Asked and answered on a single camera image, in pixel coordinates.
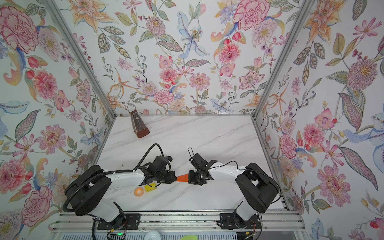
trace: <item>wire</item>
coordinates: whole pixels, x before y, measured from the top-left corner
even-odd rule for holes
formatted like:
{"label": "wire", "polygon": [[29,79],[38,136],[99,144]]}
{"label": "wire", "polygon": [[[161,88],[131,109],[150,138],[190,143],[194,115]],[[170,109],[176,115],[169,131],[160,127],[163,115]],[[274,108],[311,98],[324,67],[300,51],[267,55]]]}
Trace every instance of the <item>wire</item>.
{"label": "wire", "polygon": [[144,156],[142,157],[142,159],[140,160],[140,162],[136,165],[136,167],[133,169],[133,171],[136,171],[136,170],[139,168],[140,164],[144,161],[145,157],[148,155],[148,153],[152,150],[152,148],[153,148],[154,146],[159,147],[160,152],[161,152],[161,156],[164,157],[164,153],[163,153],[163,150],[161,149],[160,145],[157,144],[157,143],[155,143],[155,144],[153,144],[153,145],[147,150],[147,152],[144,154]]}

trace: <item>wall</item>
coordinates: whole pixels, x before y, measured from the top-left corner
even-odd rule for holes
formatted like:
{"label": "wall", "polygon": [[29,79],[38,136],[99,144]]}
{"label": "wall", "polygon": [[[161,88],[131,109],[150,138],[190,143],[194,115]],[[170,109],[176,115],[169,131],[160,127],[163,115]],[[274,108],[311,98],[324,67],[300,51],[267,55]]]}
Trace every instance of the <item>wall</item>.
{"label": "wall", "polygon": [[384,239],[383,9],[317,0],[258,116],[314,240]]}
{"label": "wall", "polygon": [[111,118],[40,1],[0,1],[0,239],[46,239]]}
{"label": "wall", "polygon": [[299,0],[56,1],[117,114],[251,113]]}

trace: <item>marble tabletop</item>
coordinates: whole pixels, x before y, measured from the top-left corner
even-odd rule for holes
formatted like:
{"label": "marble tabletop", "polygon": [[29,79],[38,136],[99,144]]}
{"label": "marble tabletop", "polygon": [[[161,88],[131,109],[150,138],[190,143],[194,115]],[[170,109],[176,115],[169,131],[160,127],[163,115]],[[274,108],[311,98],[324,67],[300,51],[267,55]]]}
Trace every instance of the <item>marble tabletop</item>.
{"label": "marble tabletop", "polygon": [[[97,164],[108,170],[133,169],[148,148],[158,143],[165,156],[171,156],[176,176],[194,169],[188,161],[187,148],[199,153],[208,162],[237,161],[239,166],[258,164],[271,176],[250,116],[141,116],[150,134],[138,139],[130,117],[117,117]],[[160,155],[154,147],[144,163]],[[186,182],[161,184],[145,192],[133,194],[136,186],[109,190],[105,198],[117,202],[124,211],[137,210],[230,210],[243,200],[234,184],[210,180],[203,186]],[[269,209],[283,209],[278,201]]]}

